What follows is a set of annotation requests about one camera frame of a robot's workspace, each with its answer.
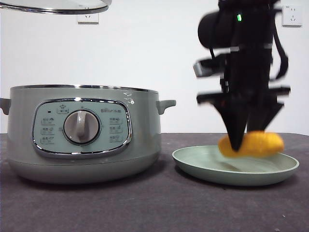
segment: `wall outlet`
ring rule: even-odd
[[[79,14],[77,15],[78,24],[98,24],[97,14]]]
[[[296,27],[300,27],[303,25],[301,6],[283,6],[282,25]]]

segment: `corn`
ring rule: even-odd
[[[264,158],[272,156],[284,150],[283,139],[276,133],[264,131],[251,131],[243,136],[239,151],[232,149],[228,135],[218,142],[220,152],[229,158],[251,156]]]

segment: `control knob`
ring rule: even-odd
[[[64,133],[73,143],[89,143],[96,137],[98,132],[99,121],[90,111],[75,111],[64,122]]]

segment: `green indicator light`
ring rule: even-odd
[[[239,21],[239,22],[242,21],[241,14],[238,14],[238,15],[237,15],[237,21]]]

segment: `table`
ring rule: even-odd
[[[281,134],[300,167],[270,186],[210,183],[175,166],[174,150],[215,145],[222,135],[162,134],[160,157],[143,173],[68,186],[15,175],[1,134],[1,232],[308,232],[309,136]]]

